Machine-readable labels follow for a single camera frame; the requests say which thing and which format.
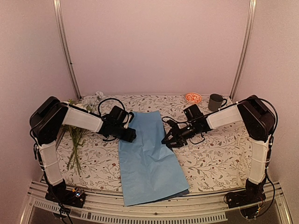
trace blue cloth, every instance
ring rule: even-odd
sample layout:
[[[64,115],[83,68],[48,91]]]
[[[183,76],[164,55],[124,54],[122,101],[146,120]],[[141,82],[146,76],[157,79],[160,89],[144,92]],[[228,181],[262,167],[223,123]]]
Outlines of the blue cloth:
[[[189,185],[175,154],[161,143],[164,127],[159,111],[134,112],[129,127],[133,143],[120,141],[121,184],[126,206],[158,201],[188,193]]]

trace orange bowl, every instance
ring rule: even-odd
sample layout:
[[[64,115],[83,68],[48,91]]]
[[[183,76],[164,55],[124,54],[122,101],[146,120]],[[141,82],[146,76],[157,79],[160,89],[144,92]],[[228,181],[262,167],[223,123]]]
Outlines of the orange bowl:
[[[195,92],[189,92],[185,95],[185,99],[190,104],[199,104],[202,101],[201,95]]]

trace vertical metal post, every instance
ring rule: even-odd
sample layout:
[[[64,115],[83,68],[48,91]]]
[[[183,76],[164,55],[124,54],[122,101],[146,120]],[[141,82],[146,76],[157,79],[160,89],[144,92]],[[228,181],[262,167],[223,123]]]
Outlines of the vertical metal post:
[[[237,72],[235,75],[235,80],[234,80],[234,84],[232,87],[232,90],[230,92],[230,98],[232,100],[234,100],[237,89],[238,89],[238,85],[241,79],[241,74],[243,71],[243,67],[244,67],[244,63],[245,63],[245,57],[247,54],[247,49],[248,49],[248,45],[249,45],[249,40],[250,40],[250,36],[251,36],[251,31],[252,31],[252,27],[253,27],[253,22],[254,22],[254,16],[255,16],[255,11],[256,11],[256,0],[250,0],[250,4],[249,4],[249,11],[248,11],[248,18],[247,18],[247,25],[246,25],[246,32],[245,32],[245,37],[244,37],[244,42],[243,42],[243,48],[242,48],[242,52],[241,52],[241,56],[240,56],[240,60],[238,63],[238,68],[237,68]]]
[[[64,30],[64,23],[63,23],[63,19],[62,19],[60,0],[53,0],[53,3],[54,3],[55,16],[56,16],[56,22],[57,22],[57,26],[58,26],[59,35],[60,35],[60,40],[61,40],[62,48],[64,51],[64,56],[66,59],[68,71],[70,74],[71,83],[74,88],[77,99],[80,99],[81,94],[80,94],[79,86],[78,86],[77,79],[75,76],[74,68],[72,66],[70,52],[69,52],[69,49],[67,46],[66,35],[65,35],[65,30]]]

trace mug handle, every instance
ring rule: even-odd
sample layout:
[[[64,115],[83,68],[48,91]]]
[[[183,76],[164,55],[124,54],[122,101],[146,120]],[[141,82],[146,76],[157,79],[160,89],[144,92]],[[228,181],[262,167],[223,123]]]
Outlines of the mug handle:
[[[222,105],[221,105],[221,107],[225,106],[225,105],[226,105],[226,103],[228,102],[228,100],[227,100],[227,99],[225,99],[225,98],[223,99],[223,101],[225,101],[225,102],[224,102],[224,104],[222,104]]]

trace robotic arm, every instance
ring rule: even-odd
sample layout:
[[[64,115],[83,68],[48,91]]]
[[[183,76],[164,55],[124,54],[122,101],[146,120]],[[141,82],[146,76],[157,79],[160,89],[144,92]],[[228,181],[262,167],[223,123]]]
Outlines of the robotic arm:
[[[230,208],[259,202],[265,199],[263,185],[266,182],[266,168],[270,161],[273,133],[277,125],[276,117],[269,108],[253,95],[240,103],[227,106],[217,112],[204,115],[197,105],[184,110],[186,126],[180,128],[172,119],[166,121],[170,131],[162,140],[168,147],[187,145],[187,139],[199,133],[207,133],[224,125],[243,121],[252,143],[251,170],[246,181],[246,191],[240,194],[228,193],[226,198]]]
[[[133,113],[114,106],[109,114],[99,116],[70,104],[62,103],[55,97],[48,98],[30,117],[30,135],[35,139],[35,152],[49,185],[46,198],[63,204],[82,207],[85,199],[83,191],[66,190],[56,155],[56,139],[62,125],[71,125],[109,137],[112,135],[132,142],[136,138],[135,129],[125,125],[133,119]]]

